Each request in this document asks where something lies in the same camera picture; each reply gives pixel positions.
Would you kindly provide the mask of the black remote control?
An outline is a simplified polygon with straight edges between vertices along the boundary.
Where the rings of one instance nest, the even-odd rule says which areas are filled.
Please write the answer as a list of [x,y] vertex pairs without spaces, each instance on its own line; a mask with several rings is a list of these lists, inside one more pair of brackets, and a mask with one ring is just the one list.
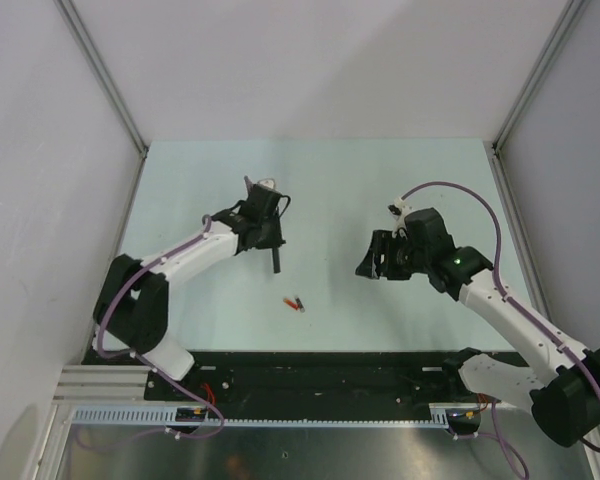
[[281,272],[281,261],[280,261],[280,252],[279,248],[275,247],[271,250],[272,253],[272,263],[273,263],[273,272],[275,274],[279,274]]

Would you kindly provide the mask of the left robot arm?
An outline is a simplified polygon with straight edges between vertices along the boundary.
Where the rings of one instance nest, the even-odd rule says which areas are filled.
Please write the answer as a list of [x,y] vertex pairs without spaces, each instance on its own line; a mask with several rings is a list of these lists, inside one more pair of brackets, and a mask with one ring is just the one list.
[[249,250],[269,250],[273,272],[281,272],[285,244],[281,218],[291,197],[271,178],[247,184],[247,197],[213,215],[180,243],[144,258],[120,254],[111,262],[93,310],[93,348],[104,359],[129,355],[165,374],[177,398],[201,387],[195,358],[169,328],[170,293],[211,266]]

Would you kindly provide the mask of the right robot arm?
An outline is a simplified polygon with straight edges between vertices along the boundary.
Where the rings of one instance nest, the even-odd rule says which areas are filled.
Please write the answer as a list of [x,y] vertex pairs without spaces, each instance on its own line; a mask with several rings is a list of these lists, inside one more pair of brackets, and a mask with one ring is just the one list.
[[522,357],[516,367],[472,348],[446,364],[443,393],[464,401],[473,393],[527,413],[553,442],[570,447],[600,425],[600,348],[559,331],[497,282],[496,269],[473,247],[458,247],[434,208],[391,205],[390,230],[376,230],[356,275],[406,281],[421,274],[442,294],[473,311]]

